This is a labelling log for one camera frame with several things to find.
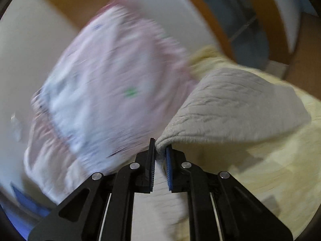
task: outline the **white wall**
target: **white wall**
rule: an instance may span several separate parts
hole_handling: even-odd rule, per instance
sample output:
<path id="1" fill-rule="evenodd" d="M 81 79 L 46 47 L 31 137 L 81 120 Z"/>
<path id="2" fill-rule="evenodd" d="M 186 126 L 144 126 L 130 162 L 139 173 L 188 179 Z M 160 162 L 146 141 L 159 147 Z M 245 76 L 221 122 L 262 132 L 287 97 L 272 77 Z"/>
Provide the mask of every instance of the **white wall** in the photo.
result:
<path id="1" fill-rule="evenodd" d="M 309 0 L 299 0 L 299 1 L 300 1 L 300 6 L 301 6 L 302 12 L 306 12 L 306 13 L 318 16 L 316 10 L 314 10 L 314 8 Z"/>
<path id="2" fill-rule="evenodd" d="M 13 0 L 0 21 L 0 184 L 10 194 L 13 182 L 44 201 L 25 180 L 22 163 L 33 115 L 30 99 L 77 33 L 45 0 Z M 13 112 L 23 122 L 21 142 L 11 134 Z"/>
<path id="3" fill-rule="evenodd" d="M 288 41 L 289 52 L 295 49 L 298 31 L 300 28 L 301 5 L 300 0 L 275 0 L 283 24 Z"/>
<path id="4" fill-rule="evenodd" d="M 137 0 L 142 11 L 157 21 L 166 32 L 193 53 L 213 44 L 220 50 L 207 23 L 190 0 Z"/>

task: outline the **floor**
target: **floor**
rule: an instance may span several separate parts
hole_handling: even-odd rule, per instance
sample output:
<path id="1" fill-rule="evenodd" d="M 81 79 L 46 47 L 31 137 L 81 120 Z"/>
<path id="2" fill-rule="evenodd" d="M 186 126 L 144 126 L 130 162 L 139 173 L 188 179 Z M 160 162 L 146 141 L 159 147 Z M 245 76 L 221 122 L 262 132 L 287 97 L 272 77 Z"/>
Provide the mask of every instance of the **floor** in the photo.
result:
<path id="1" fill-rule="evenodd" d="M 295 53 L 285 80 L 321 99 L 321 19 L 302 14 Z"/>

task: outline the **blanket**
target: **blanket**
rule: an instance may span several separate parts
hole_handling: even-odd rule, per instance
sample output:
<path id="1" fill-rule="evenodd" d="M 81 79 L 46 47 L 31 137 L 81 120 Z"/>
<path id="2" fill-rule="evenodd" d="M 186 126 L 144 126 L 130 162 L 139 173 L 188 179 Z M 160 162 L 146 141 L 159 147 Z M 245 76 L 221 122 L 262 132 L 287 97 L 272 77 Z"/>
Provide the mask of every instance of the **blanket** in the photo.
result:
<path id="1" fill-rule="evenodd" d="M 158 151 L 172 144 L 205 171 L 229 171 L 296 238 L 320 205 L 321 103 L 211 48 L 192 63 L 201 81 L 157 140 Z M 185 197 L 168 192 L 161 169 L 155 178 L 149 202 L 172 238 L 189 240 Z"/>

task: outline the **pink cloth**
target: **pink cloth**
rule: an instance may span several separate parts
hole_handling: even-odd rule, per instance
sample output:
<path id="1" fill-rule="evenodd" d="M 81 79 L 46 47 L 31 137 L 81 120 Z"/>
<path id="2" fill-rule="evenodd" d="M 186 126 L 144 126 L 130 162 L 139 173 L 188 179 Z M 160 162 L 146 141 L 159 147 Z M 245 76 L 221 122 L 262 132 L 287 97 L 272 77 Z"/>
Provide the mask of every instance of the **pink cloth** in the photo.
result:
<path id="1" fill-rule="evenodd" d="M 135 8 L 131 0 L 104 7 L 33 99 L 25 170 L 56 203 L 145 149 L 196 85 L 185 50 Z"/>

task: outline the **yellow blanket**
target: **yellow blanket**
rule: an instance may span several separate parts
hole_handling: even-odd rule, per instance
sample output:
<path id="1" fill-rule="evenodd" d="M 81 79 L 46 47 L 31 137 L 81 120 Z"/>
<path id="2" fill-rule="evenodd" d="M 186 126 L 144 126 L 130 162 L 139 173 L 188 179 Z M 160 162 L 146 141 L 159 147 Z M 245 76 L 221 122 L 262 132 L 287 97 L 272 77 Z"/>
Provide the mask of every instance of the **yellow blanket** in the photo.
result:
<path id="1" fill-rule="evenodd" d="M 201 79 L 228 59 L 212 47 L 196 53 L 191 73 Z M 257 69 L 235 65 L 273 84 L 288 84 Z M 278 138 L 256 144 L 177 143 L 187 160 L 204 170 L 229 171 L 265 204 L 296 238 L 306 228 L 321 203 L 321 102 L 294 87 L 312 122 Z M 189 240 L 188 223 L 177 227 L 177 239 Z"/>

